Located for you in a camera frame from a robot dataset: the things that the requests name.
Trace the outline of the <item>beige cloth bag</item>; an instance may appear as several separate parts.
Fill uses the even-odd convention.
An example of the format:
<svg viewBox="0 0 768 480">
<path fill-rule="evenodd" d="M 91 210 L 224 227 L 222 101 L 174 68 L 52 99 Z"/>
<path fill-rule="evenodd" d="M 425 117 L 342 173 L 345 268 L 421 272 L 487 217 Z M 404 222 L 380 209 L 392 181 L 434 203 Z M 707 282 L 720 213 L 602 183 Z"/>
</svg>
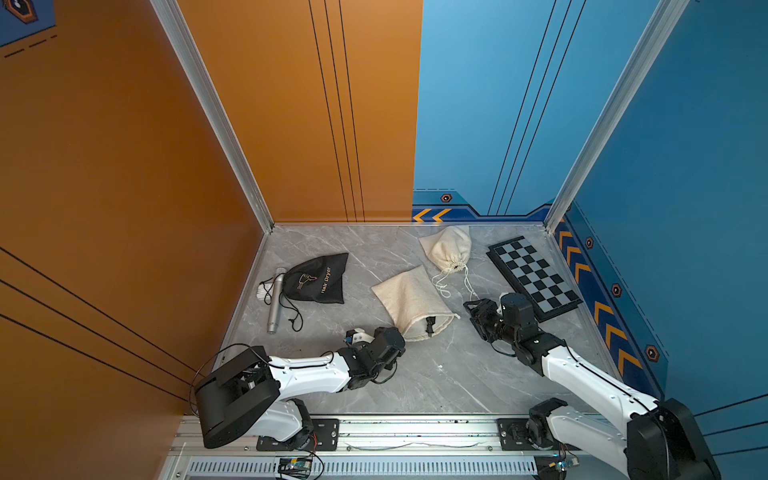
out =
<svg viewBox="0 0 768 480">
<path fill-rule="evenodd" d="M 419 242 L 428 260 L 438 269 L 431 282 L 441 296 L 451 296 L 446 279 L 455 273 L 462 273 L 469 300 L 479 299 L 469 279 L 468 262 L 472 249 L 469 226 L 448 226 L 433 235 L 420 238 Z"/>
<path fill-rule="evenodd" d="M 440 334 L 459 318 L 443 300 L 423 266 L 372 287 L 406 342 Z"/>
</svg>

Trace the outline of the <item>black drawstring dryer bag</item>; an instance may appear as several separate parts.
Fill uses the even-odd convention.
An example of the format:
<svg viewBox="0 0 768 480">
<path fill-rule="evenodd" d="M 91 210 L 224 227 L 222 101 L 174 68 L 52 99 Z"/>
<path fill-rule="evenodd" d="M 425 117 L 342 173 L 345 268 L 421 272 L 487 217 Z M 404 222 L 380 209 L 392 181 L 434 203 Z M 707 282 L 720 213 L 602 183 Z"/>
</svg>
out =
<svg viewBox="0 0 768 480">
<path fill-rule="evenodd" d="M 348 253 L 325 255 L 289 269 L 282 292 L 290 300 L 319 304 L 343 304 L 343 275 Z"/>
</svg>

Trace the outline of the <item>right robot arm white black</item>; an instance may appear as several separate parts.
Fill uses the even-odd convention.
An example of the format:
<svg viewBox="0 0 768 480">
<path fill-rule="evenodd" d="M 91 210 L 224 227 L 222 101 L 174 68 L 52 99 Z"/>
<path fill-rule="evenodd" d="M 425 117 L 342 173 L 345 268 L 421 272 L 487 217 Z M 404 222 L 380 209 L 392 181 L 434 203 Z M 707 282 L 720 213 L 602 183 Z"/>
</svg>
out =
<svg viewBox="0 0 768 480">
<path fill-rule="evenodd" d="M 600 414 L 590 418 L 550 398 L 529 411 L 524 428 L 502 427 L 502 437 L 538 450 L 554 449 L 559 469 L 574 446 L 629 479 L 718 479 L 721 472 L 694 415 L 675 399 L 659 400 L 584 360 L 565 340 L 544 331 L 518 293 L 468 301 L 482 340 L 503 341 L 537 374 L 568 389 Z"/>
</svg>

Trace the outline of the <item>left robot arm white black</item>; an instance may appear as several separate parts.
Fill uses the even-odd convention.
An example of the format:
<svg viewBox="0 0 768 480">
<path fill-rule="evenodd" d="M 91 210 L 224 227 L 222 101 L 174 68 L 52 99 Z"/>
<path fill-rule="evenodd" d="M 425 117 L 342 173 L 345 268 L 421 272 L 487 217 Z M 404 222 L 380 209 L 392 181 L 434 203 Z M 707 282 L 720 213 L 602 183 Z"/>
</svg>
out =
<svg viewBox="0 0 768 480">
<path fill-rule="evenodd" d="M 394 370 L 405 350 L 395 327 L 379 327 L 372 335 L 350 330 L 343 348 L 320 357 L 282 358 L 245 346 L 193 386 L 203 445 L 217 449 L 255 435 L 305 448 L 314 425 L 303 395 L 380 384 L 381 373 Z"/>
</svg>

